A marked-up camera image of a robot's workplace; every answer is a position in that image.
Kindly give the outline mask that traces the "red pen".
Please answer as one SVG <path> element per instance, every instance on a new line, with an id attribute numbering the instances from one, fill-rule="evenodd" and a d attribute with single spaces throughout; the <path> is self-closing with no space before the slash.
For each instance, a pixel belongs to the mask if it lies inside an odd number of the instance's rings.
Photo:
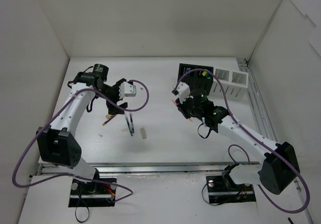
<path id="1" fill-rule="evenodd" d="M 177 103 L 176 103 L 176 101 L 175 100 L 173 100 L 173 99 L 171 99 L 171 101 L 173 102 L 173 104 L 175 105 L 175 106 L 177 106 Z"/>

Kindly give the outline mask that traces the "orange pencil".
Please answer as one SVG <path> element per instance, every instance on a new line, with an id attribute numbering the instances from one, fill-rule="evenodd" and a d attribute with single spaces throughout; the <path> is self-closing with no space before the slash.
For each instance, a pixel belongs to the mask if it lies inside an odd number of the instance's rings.
<path id="1" fill-rule="evenodd" d="M 102 123 L 103 126 L 108 124 L 111 120 L 113 120 L 117 115 L 106 115 L 106 121 Z"/>

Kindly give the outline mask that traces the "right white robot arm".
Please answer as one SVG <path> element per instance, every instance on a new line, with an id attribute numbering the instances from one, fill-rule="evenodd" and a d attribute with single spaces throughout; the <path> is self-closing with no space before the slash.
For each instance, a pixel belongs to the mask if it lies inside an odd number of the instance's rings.
<path id="1" fill-rule="evenodd" d="M 208 100 L 203 89 L 190 91 L 187 84 L 180 83 L 173 94 L 177 96 L 178 110 L 186 119 L 200 120 L 210 132 L 228 137 L 259 162 L 256 166 L 240 163 L 227 166 L 222 174 L 222 184 L 226 189 L 233 190 L 241 184 L 255 184 L 279 195 L 300 172 L 291 144 L 277 143 L 241 125 L 226 108 Z"/>

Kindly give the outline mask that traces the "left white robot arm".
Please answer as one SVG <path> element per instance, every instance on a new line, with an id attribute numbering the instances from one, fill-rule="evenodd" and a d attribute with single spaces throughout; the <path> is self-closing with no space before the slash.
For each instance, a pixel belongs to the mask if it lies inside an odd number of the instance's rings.
<path id="1" fill-rule="evenodd" d="M 37 131 L 37 143 L 43 161 L 82 177 L 82 188 L 93 194 L 100 188 L 99 172 L 82 158 L 82 149 L 75 138 L 78 124 L 85 111 L 92 111 L 93 102 L 100 95 L 108 98 L 109 114 L 124 114 L 128 104 L 115 105 L 126 96 L 135 96 L 136 87 L 124 78 L 109 86 L 106 84 L 108 67 L 95 64 L 91 68 L 91 72 L 78 72 L 69 82 L 71 91 L 65 102 L 67 107 L 43 131 Z"/>

